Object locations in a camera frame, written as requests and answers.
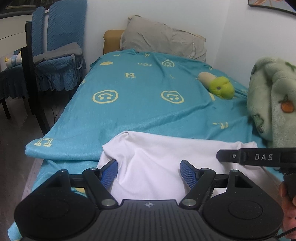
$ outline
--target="pillow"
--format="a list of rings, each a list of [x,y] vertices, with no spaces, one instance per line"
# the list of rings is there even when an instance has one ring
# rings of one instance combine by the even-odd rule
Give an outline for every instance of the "pillow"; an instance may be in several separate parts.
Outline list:
[[[121,37],[121,47],[138,52],[152,51],[192,58],[205,62],[205,38],[149,21],[138,15],[129,18]]]

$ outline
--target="turquoise blanket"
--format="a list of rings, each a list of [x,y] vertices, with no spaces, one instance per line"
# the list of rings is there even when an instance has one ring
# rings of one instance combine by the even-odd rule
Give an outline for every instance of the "turquoise blanket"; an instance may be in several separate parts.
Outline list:
[[[95,167],[102,145],[125,130],[263,147],[248,117],[247,89],[228,77],[235,97],[210,95],[197,79],[205,71],[228,77],[208,64],[162,53],[125,50],[100,57],[53,128],[26,146],[27,155],[45,159],[33,190],[59,169],[75,174]],[[21,237],[15,223],[8,233],[11,240]]]

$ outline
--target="yellow cushion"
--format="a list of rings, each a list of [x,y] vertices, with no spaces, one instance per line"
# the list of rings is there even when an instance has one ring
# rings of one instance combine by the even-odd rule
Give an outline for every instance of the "yellow cushion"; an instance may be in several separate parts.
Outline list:
[[[104,51],[103,54],[119,50],[120,38],[124,30],[108,30],[104,34]]]

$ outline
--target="gray cloth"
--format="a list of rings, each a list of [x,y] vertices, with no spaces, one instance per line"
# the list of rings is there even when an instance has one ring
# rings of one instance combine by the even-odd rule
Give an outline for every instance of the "gray cloth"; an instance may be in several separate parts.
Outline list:
[[[120,46],[124,50],[134,48],[138,52],[167,53],[205,62],[207,51],[204,42],[205,38],[201,36],[136,15],[129,18]]]
[[[82,49],[76,42],[64,45],[55,50],[47,51],[45,53],[36,55],[33,57],[33,61],[35,64],[39,64],[42,61],[52,60],[65,56],[71,56],[73,54],[76,56],[82,55]]]

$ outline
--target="hand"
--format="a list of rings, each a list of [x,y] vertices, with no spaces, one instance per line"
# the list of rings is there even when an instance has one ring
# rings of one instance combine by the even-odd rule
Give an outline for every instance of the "hand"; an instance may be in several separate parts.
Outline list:
[[[281,208],[284,212],[284,220],[283,220],[283,232],[296,227],[296,197],[293,198],[291,202],[288,194],[287,187],[282,182],[279,186],[279,194],[282,197]],[[287,239],[296,239],[296,231],[285,236]]]

